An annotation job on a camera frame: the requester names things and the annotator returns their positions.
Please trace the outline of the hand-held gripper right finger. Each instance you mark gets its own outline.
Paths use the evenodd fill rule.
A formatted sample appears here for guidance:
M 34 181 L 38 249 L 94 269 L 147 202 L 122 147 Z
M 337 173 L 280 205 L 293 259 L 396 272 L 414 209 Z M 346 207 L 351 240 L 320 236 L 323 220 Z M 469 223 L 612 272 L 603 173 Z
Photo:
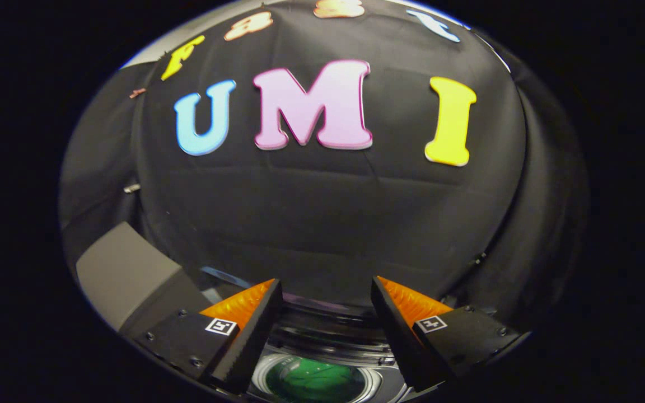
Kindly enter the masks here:
M 371 302 L 405 383 L 422 392 L 481 372 L 526 336 L 481 308 L 451 308 L 374 276 Z

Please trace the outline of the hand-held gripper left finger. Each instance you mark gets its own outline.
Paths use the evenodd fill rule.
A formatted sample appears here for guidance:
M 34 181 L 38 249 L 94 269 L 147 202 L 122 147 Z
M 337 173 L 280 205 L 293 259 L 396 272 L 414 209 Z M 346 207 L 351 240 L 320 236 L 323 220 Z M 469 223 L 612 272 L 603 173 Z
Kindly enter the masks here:
M 243 395 L 282 304 L 280 280 L 269 279 L 197 313 L 169 314 L 134 341 L 194 382 Z

